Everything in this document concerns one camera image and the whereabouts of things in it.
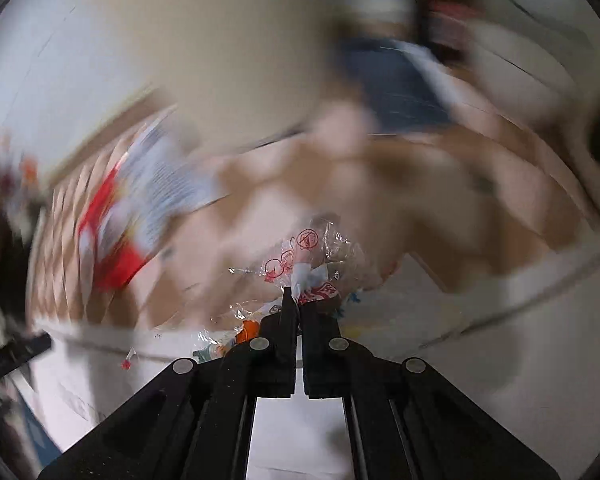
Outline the clear red printed wrapper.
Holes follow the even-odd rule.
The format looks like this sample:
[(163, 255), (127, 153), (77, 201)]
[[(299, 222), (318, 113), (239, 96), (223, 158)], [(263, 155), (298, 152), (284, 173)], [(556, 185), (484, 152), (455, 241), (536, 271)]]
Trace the clear red printed wrapper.
[(282, 310), (286, 292), (297, 306), (316, 301), (326, 313), (341, 316), (348, 301), (384, 284), (394, 270), (382, 270), (336, 214), (305, 218), (253, 262), (224, 272), (192, 357), (198, 364), (210, 362), (259, 336), (263, 319)]

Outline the white printed plastic bag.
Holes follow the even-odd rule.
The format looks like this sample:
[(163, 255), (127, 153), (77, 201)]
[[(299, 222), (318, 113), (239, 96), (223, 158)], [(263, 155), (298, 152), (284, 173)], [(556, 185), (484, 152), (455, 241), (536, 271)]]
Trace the white printed plastic bag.
[(219, 177), (193, 156), (196, 147), (192, 126), (169, 106), (147, 119), (126, 152), (111, 218), (128, 229), (143, 259), (159, 249), (174, 218), (227, 196)]

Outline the red snack bag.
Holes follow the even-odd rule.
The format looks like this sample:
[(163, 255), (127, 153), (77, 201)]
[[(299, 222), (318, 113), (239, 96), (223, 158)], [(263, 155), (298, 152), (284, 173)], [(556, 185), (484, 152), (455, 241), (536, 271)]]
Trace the red snack bag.
[(78, 226), (79, 278), (84, 301), (94, 290), (123, 288), (148, 263), (140, 248), (140, 212), (117, 162), (99, 185)]

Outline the checkered pink table cloth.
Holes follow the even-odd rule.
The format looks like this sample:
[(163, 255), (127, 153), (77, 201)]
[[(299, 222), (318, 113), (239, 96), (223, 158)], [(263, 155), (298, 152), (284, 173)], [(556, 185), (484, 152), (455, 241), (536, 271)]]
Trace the checkered pink table cloth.
[(305, 133), (204, 160), (222, 197), (171, 221), (158, 254), (117, 295), (83, 302), (76, 233), (96, 188), (140, 134), (132, 126), (58, 180), (36, 231), (32, 322), (158, 330), (196, 325), (270, 298), (288, 257), (271, 249), (327, 219), (361, 248), (361, 282), (422, 292), (442, 325), (428, 346), (472, 324), (534, 308), (600, 266), (600, 217), (573, 173), (533, 131), (454, 81), (453, 123), (368, 136), (362, 110), (329, 104)]

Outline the dark blue phone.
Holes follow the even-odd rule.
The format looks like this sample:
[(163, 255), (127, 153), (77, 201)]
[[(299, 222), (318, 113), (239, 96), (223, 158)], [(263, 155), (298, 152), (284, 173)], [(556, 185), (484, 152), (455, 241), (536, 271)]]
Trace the dark blue phone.
[(362, 90), (375, 136), (445, 128), (454, 124), (449, 104), (402, 41), (353, 38), (338, 47), (344, 73)]

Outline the cream utensil holder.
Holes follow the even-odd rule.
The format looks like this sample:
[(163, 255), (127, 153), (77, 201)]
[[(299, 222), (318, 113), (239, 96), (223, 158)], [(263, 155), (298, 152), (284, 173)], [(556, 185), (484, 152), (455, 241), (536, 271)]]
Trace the cream utensil holder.
[(205, 153), (309, 126), (361, 86), (343, 70), (337, 0), (90, 0)]

